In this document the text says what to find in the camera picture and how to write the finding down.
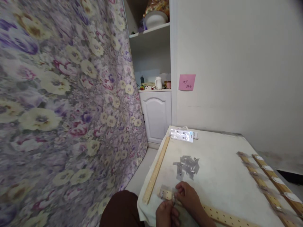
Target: wooden ruler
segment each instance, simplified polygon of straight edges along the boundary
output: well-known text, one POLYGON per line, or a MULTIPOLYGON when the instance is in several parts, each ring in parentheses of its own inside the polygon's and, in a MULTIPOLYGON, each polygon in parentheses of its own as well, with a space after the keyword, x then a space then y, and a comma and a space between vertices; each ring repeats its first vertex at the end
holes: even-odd
MULTIPOLYGON (((172 200, 173 199, 173 193, 168 190, 160 189, 158 192, 158 197, 161 198, 163 192, 163 198, 166 200, 172 200)), ((176 204, 182 206, 182 204, 179 201, 176 201, 176 204)), ((207 215, 213 219, 215 222, 218 222, 220 224, 223 224, 225 226, 230 227, 259 227, 256 224, 250 223, 244 219, 238 218, 236 216, 230 215, 228 213, 225 213, 223 211, 217 210, 213 207, 206 206, 202 204, 202 207, 204 208, 207 215)))
MULTIPOLYGON (((250 163, 250 161, 247 157, 240 156, 240 158, 242 159, 243 162, 250 163)), ((253 168, 251 166, 246 166, 246 167, 249 170, 249 172, 257 173, 255 168, 253 168)), ((252 175, 252 177, 255 179, 255 181, 256 181, 256 183, 258 184, 259 187, 262 187, 262 186, 267 187, 266 183, 262 179, 260 179, 258 176, 252 175)), ((282 205, 280 204, 280 202, 278 201, 277 198, 275 198, 272 195, 268 195, 268 194, 264 194, 264 196, 266 197, 266 199, 269 201, 270 204, 273 204, 276 207, 281 207, 282 208, 282 205)), ((280 220, 282 221, 284 226, 286 226, 286 227, 295 227, 296 226, 295 223, 291 222, 290 220, 286 219, 285 217, 279 216, 279 215, 278 215, 278 217, 280 218, 280 220)))
MULTIPOLYGON (((262 158, 256 154, 253 154, 252 155, 253 159, 258 163, 258 165, 260 167, 262 166, 268 166, 266 164, 266 162, 264 160, 262 160, 262 158)), ((263 170, 263 172, 269 177, 269 179, 272 181, 272 183, 275 185, 275 187, 278 189, 278 191, 284 195, 285 192, 288 192, 288 193, 292 193, 292 191, 284 184, 280 184, 280 183, 277 183, 276 181, 273 180, 273 177, 274 178, 279 178, 274 171, 269 171, 269 170, 266 170, 264 168, 261 168, 263 170)), ((289 198, 287 198, 285 196, 285 199, 286 201, 290 204, 290 206, 294 209, 294 211, 297 213, 297 215, 299 217, 303 217, 303 204, 300 203, 300 202, 295 202, 295 201, 292 201, 290 200, 289 198)))
POLYGON ((162 165, 162 161, 163 161, 163 158, 164 158, 164 155, 165 155, 165 152, 166 152, 166 148, 167 148, 169 139, 170 139, 170 137, 166 137, 164 145, 163 145, 162 150, 161 150, 161 153, 159 155, 158 161, 156 163, 154 171, 152 172, 151 179, 148 182, 146 191, 145 191, 144 196, 143 196, 143 202, 145 204, 148 204, 149 199, 151 198, 152 190, 154 189, 154 186, 155 186, 155 183, 156 183, 156 180, 157 180, 157 177, 158 177, 158 173, 160 171, 160 167, 162 165))

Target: person's hand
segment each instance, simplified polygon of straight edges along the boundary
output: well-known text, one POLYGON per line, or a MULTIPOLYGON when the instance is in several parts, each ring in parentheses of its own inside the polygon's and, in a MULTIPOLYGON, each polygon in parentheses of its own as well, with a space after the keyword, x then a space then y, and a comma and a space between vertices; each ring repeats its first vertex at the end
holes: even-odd
POLYGON ((178 190, 175 193, 175 198, 179 200, 187 212, 196 220, 199 226, 204 227, 215 227, 215 223, 207 215, 202 207, 199 196, 195 189, 191 187, 188 183, 181 181, 176 185, 178 190))
POLYGON ((163 201, 156 211, 156 227, 179 227, 179 212, 172 201, 163 201))
POLYGON ((190 214, 192 214, 193 210, 198 210, 202 207, 198 194, 188 183, 181 181, 176 185, 176 189, 178 193, 175 193, 175 197, 190 214))

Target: white cloth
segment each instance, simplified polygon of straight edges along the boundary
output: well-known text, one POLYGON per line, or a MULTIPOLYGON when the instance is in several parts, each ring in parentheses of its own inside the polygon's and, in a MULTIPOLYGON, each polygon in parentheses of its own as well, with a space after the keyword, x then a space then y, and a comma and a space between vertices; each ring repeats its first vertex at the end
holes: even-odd
MULTIPOLYGON (((180 162, 183 155, 190 155, 192 158, 199 158, 200 169, 193 180, 185 174, 183 181, 196 190, 201 203, 260 226, 284 226, 236 154, 238 151, 248 155, 256 154, 247 140, 244 137, 222 133, 191 131, 199 133, 199 139, 193 143, 170 139, 150 201, 145 205, 142 202, 143 195, 164 145, 165 138, 163 139, 138 198, 140 220, 146 221, 150 226, 156 226, 156 209, 162 202, 157 193, 162 185, 174 188, 179 183, 176 179, 177 166, 172 163, 180 162)), ((266 177, 261 169, 258 169, 258 172, 266 177)), ((266 181, 266 184, 278 192, 271 181, 266 181)), ((292 210, 284 198, 279 198, 279 201, 284 208, 292 210)), ((197 226, 183 208, 176 208, 181 213, 182 226, 197 226)))

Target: white bowl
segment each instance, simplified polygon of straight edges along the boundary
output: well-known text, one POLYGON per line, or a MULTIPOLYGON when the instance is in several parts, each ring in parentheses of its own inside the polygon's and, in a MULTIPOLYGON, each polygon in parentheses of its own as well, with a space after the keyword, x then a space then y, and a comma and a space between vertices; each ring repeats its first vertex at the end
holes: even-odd
POLYGON ((145 16, 145 24, 147 29, 157 27, 168 22, 168 17, 161 11, 151 11, 145 16))

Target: purple floral backdrop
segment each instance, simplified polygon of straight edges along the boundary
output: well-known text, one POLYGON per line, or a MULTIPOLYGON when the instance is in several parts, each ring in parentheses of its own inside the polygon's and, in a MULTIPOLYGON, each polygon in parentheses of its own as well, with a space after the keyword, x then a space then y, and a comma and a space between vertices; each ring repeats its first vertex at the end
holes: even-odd
POLYGON ((122 0, 0 1, 0 227, 92 227, 147 149, 122 0))

